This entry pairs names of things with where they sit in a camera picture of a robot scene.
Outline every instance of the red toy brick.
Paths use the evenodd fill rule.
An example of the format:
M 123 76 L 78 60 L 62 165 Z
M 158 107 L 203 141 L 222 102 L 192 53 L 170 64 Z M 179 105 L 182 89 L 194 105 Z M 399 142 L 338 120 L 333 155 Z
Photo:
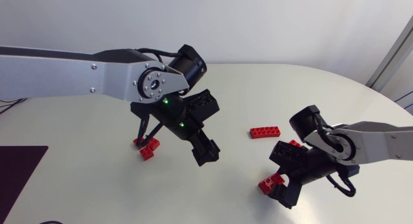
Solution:
M 260 128 L 251 128 L 250 135 L 253 139 L 261 137 L 279 137 L 281 131 L 278 127 L 260 127 Z
M 141 153 L 142 158 L 145 161 L 152 158 L 152 157 L 154 157 L 154 152 L 149 147 L 144 147 L 141 150 L 139 150 L 139 152 Z
M 159 142 L 159 140 L 157 140 L 156 138 L 152 138 L 150 141 L 149 141 L 149 143 L 148 143 L 148 147 L 151 149 L 151 150 L 156 150 L 156 148 L 157 147 L 159 147 L 160 146 L 160 142 Z
M 161 144 L 161 143 L 159 142 L 159 140 L 153 137 L 153 138 L 149 141 L 149 143 L 147 144 L 147 146 L 153 151 L 153 150 L 155 150 L 157 147 L 159 147 L 160 144 Z
M 275 185 L 279 185 L 284 182 L 284 179 L 278 173 L 275 173 L 274 175 L 259 182 L 258 187 L 265 195 L 267 195 Z
M 302 145 L 301 144 L 299 144 L 299 143 L 297 143 L 296 142 L 296 140 L 291 140 L 290 142 L 289 142 L 291 145 L 294 145 L 294 146 L 296 146 L 296 147 L 302 147 Z

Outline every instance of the robotic arm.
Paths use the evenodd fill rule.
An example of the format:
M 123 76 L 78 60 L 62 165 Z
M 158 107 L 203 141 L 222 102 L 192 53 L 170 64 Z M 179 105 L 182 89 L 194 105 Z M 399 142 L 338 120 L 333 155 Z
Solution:
M 156 61 L 143 53 L 154 54 Z M 169 64 L 161 56 L 174 57 Z M 0 98 L 105 94 L 131 101 L 141 118 L 138 147 L 145 146 L 164 125 L 191 142 L 199 166 L 217 161 L 219 148 L 202 131 L 203 121 L 219 110 L 208 90 L 182 98 L 207 72 L 201 56 L 188 45 L 178 53 L 142 48 L 78 54 L 0 47 Z M 158 126 L 142 141 L 149 116 Z
M 301 187 L 327 177 L 344 195 L 352 197 L 356 188 L 349 177 L 358 174 L 360 164 L 386 159 L 413 160 L 413 127 L 394 127 L 386 123 L 363 121 L 352 125 L 329 126 L 315 105 L 304 108 L 290 119 L 307 147 L 279 141 L 270 159 L 280 168 L 279 174 L 289 178 L 288 186 L 275 185 L 268 193 L 287 208 L 297 204 Z M 337 172 L 348 188 L 330 176 Z

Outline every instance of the white tabletop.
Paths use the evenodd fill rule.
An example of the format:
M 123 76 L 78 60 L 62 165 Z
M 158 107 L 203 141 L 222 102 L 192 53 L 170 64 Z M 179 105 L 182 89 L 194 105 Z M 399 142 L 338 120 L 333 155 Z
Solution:
M 257 184 L 276 172 L 278 140 L 299 140 L 288 120 L 317 105 L 327 123 L 413 125 L 413 116 L 347 78 L 292 65 L 209 65 L 191 92 L 208 88 L 220 111 L 204 131 L 219 160 L 198 167 L 192 146 L 163 128 L 143 161 L 132 145 L 129 102 L 102 95 L 29 99 L 0 116 L 1 145 L 48 145 L 6 223 L 412 223 L 413 162 L 361 165 L 353 198 L 319 179 L 286 209 Z M 154 127 L 155 119 L 149 128 Z M 250 139 L 253 127 L 280 137 Z

